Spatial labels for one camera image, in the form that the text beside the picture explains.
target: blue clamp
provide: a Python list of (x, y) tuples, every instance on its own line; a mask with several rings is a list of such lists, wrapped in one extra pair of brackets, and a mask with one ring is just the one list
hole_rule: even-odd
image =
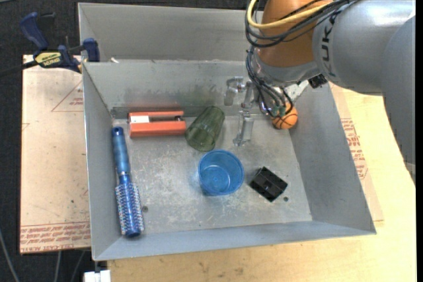
[(88, 54), (88, 60), (93, 62), (100, 61), (100, 52), (98, 50), (97, 42), (93, 38), (87, 38), (84, 40), (82, 46), (71, 48), (70, 50), (64, 45), (59, 45), (59, 55), (54, 51), (48, 51), (48, 41), (44, 37), (40, 28), (37, 25), (37, 12), (32, 12), (26, 15), (20, 22), (19, 26), (25, 37), (36, 44), (37, 51), (34, 53), (34, 60), (44, 68), (61, 67), (80, 73), (81, 63), (75, 59), (71, 54), (70, 50), (86, 50)]

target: clamp handle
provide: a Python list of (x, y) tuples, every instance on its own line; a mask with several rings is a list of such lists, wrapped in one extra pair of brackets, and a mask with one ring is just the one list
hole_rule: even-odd
[(48, 41), (37, 25), (37, 12), (26, 15), (20, 22), (19, 26), (25, 37), (37, 45), (38, 51), (47, 49)]

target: hairbrush handle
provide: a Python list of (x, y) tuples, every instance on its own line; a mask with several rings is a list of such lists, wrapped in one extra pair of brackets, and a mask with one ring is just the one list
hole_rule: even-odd
[(119, 184), (115, 188), (115, 193), (120, 228), (123, 235), (135, 237), (144, 230), (144, 222), (139, 191), (131, 181), (131, 167), (123, 128), (112, 128), (112, 144), (116, 171), (119, 176)]

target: bin floor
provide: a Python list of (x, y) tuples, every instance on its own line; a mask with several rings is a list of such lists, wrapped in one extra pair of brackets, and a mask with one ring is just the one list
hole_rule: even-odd
[[(132, 180), (143, 205), (145, 234), (216, 229), (271, 223), (311, 221), (307, 196), (289, 131), (277, 130), (264, 116), (256, 116), (252, 140), (233, 144), (238, 117), (227, 116), (215, 149), (234, 153), (244, 166), (245, 180), (231, 195), (204, 196), (197, 167), (205, 154), (190, 147), (184, 136), (129, 138)], [(186, 118), (189, 126), (194, 118)], [(126, 120), (114, 125), (128, 128)], [(256, 171), (267, 167), (288, 183), (275, 201), (254, 191), (248, 183)]]

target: orange stapler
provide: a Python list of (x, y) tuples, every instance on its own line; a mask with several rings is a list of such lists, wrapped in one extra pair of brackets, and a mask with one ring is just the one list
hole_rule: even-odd
[(184, 134), (186, 123), (182, 120), (183, 115), (182, 110), (129, 113), (130, 137)]

